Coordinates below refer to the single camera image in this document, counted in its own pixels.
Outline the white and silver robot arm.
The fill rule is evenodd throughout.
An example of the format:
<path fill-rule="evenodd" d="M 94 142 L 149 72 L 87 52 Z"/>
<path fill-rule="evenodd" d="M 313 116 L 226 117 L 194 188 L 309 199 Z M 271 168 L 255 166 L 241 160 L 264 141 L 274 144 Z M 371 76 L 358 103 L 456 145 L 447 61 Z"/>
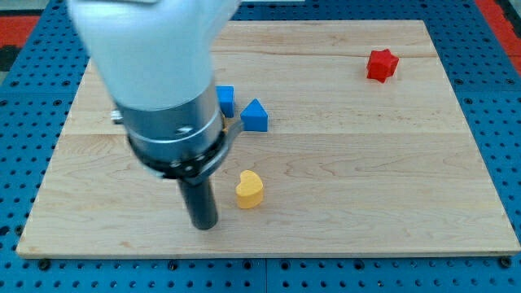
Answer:
<path fill-rule="evenodd" d="M 68 13 L 121 114 L 131 148 L 165 178 L 198 184 L 229 149 L 211 46 L 239 4 L 68 1 Z"/>

